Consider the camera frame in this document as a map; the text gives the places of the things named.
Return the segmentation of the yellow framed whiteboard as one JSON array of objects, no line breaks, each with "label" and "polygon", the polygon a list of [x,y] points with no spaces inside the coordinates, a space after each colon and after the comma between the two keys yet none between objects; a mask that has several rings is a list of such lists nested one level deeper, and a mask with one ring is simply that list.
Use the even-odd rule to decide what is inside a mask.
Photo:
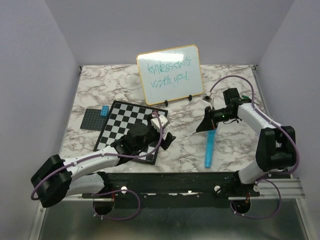
[{"label": "yellow framed whiteboard", "polygon": [[149,106],[204,93],[199,51],[194,44],[140,53],[136,62]]}]

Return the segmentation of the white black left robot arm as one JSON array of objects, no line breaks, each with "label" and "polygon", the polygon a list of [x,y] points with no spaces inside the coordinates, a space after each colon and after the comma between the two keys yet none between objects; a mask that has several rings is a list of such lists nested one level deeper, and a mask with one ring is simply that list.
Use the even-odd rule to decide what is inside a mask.
[{"label": "white black left robot arm", "polygon": [[67,196],[72,183],[86,175],[140,158],[153,143],[156,146],[149,155],[158,148],[167,150],[176,137],[170,132],[163,137],[163,133],[152,125],[136,123],[127,134],[102,150],[74,158],[52,155],[31,177],[33,191],[30,198],[39,200],[44,208],[52,207]]}]

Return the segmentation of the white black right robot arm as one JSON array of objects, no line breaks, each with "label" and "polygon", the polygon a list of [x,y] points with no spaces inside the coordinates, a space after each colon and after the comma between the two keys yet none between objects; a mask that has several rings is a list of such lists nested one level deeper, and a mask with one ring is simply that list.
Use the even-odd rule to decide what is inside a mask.
[{"label": "white black right robot arm", "polygon": [[215,109],[207,106],[204,117],[195,132],[213,131],[219,123],[230,120],[242,120],[251,127],[258,136],[255,161],[236,173],[238,179],[230,183],[230,191],[241,196],[248,190],[248,185],[270,171],[284,170],[297,163],[295,130],[291,126],[283,126],[272,121],[250,98],[242,98],[236,88],[223,92],[226,107]]}]

